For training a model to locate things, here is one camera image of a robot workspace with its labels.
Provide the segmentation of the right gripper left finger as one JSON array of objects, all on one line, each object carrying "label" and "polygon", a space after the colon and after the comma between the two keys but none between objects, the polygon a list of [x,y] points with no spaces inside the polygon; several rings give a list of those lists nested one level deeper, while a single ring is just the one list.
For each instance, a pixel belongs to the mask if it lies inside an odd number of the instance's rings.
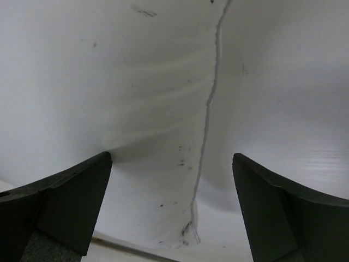
[{"label": "right gripper left finger", "polygon": [[1,192],[1,261],[81,261],[112,168],[102,152],[69,169]]}]

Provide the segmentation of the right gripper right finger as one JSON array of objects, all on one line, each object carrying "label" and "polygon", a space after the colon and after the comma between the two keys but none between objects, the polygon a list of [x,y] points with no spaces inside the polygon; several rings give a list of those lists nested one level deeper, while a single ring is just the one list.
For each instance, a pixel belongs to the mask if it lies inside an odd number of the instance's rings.
[{"label": "right gripper right finger", "polygon": [[254,261],[348,261],[348,200],[236,153],[232,170]]}]

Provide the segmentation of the white pillow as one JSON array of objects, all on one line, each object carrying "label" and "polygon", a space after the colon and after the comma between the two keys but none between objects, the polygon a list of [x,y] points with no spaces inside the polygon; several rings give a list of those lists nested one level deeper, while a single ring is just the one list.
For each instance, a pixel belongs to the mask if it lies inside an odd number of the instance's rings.
[{"label": "white pillow", "polygon": [[1,180],[113,156],[96,231],[195,246],[231,158],[348,197],[348,1],[1,1]]}]

